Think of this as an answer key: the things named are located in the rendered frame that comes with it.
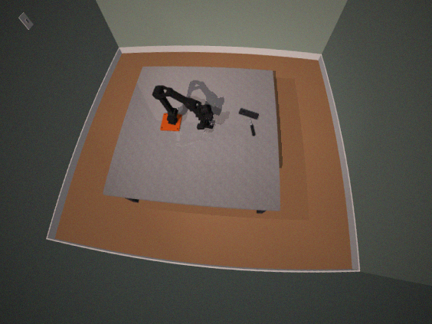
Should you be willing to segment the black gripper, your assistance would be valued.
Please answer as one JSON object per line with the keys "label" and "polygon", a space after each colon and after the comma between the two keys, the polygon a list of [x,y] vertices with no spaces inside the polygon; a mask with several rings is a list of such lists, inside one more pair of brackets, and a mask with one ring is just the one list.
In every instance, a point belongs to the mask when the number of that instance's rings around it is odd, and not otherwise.
{"label": "black gripper", "polygon": [[205,126],[208,126],[207,123],[209,123],[209,121],[208,120],[203,120],[203,115],[204,115],[204,113],[202,113],[199,116],[195,115],[196,117],[198,117],[198,120],[201,120],[200,123],[198,123],[198,125],[197,125],[197,129],[205,129]]}

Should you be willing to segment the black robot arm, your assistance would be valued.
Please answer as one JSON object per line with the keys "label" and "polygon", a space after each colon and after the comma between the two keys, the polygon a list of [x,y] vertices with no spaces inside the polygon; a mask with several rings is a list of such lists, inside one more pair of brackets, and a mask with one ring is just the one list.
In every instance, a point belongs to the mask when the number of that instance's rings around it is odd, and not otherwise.
{"label": "black robot arm", "polygon": [[[166,90],[166,92],[164,92],[164,90]],[[210,105],[207,104],[201,105],[201,102],[194,100],[193,98],[184,97],[170,87],[165,87],[164,85],[158,85],[154,88],[152,92],[152,96],[155,97],[157,100],[159,100],[167,110],[168,124],[176,125],[176,123],[178,122],[177,119],[178,110],[177,108],[173,108],[171,106],[171,104],[169,103],[166,97],[171,97],[172,99],[183,103],[186,106],[186,108],[188,108],[189,112],[193,112],[196,116],[199,116],[202,113],[204,113],[203,120],[212,121],[213,112],[211,110]],[[196,106],[196,104],[198,105]]]}

